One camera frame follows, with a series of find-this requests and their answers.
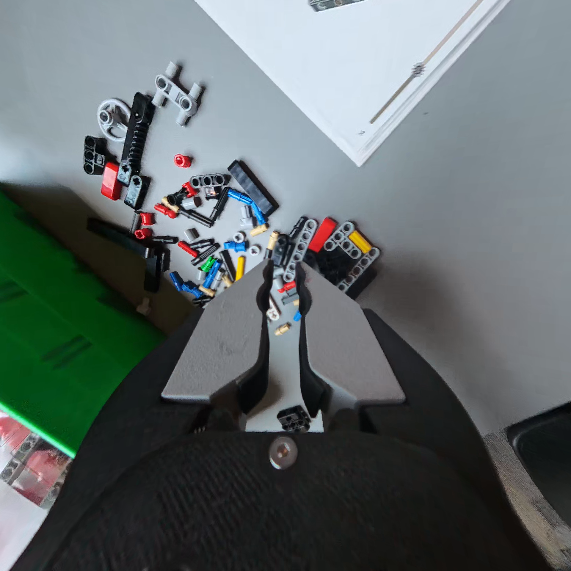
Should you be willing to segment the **open instruction booklet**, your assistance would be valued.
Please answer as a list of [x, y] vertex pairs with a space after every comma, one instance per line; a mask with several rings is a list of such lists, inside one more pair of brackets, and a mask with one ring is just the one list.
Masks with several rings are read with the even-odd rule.
[[508, 1], [197, 1], [361, 167]]

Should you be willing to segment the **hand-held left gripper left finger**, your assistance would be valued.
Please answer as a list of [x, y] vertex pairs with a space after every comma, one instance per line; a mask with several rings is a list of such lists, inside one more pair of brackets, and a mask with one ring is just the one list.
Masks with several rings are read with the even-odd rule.
[[248, 414], [268, 388], [274, 264], [259, 263], [204, 309], [161, 397]]

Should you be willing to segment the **pile of lego pieces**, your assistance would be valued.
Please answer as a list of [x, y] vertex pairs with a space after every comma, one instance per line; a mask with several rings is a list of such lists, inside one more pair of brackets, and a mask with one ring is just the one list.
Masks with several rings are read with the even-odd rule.
[[253, 239], [270, 230], [269, 216], [277, 209], [249, 168], [235, 160], [227, 172], [191, 176], [180, 189], [146, 201], [151, 179], [142, 174], [142, 159], [155, 111], [166, 103], [177, 109], [176, 123], [186, 126], [198, 110], [203, 86], [185, 90], [180, 67], [169, 62], [154, 80], [153, 94], [137, 91], [131, 105], [117, 98], [103, 100], [96, 120], [103, 137], [88, 135], [83, 145], [83, 170], [102, 178], [101, 194], [113, 202], [123, 200], [132, 210], [130, 228], [88, 218], [87, 230], [146, 263], [143, 288], [159, 291], [161, 276], [169, 270], [169, 246], [187, 253], [196, 270], [194, 280], [169, 273], [175, 289], [192, 297], [203, 309], [213, 301], [221, 284], [228, 288], [246, 273], [246, 260], [270, 260], [275, 294], [269, 297], [267, 318], [277, 322], [280, 306], [299, 307], [295, 274], [304, 262], [355, 300], [378, 276], [381, 249], [375, 247], [347, 220], [317, 220], [301, 216], [289, 232], [273, 230], [267, 246]]

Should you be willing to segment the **green plastic bin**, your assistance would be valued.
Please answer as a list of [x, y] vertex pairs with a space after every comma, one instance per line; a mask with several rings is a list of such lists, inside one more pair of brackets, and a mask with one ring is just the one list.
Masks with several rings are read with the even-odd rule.
[[1, 410], [75, 456], [165, 335], [1, 188]]

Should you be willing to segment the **black lego piece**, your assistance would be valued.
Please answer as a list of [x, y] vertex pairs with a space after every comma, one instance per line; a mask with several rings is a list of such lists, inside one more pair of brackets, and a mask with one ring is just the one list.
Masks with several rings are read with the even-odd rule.
[[286, 433], [304, 433], [310, 429], [310, 417], [302, 405], [282, 409], [276, 418]]

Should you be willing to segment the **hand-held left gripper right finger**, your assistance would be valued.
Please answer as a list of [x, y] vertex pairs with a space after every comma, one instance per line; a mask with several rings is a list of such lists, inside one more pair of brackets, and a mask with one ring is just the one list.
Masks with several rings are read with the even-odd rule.
[[311, 418], [400, 405], [404, 391], [361, 306], [305, 262], [296, 266], [300, 389]]

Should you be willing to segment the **shiny plastic bag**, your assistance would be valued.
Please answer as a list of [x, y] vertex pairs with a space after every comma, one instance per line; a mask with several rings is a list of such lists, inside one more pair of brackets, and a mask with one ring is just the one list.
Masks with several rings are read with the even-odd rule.
[[72, 462], [38, 433], [1, 412], [1, 485], [49, 511]]

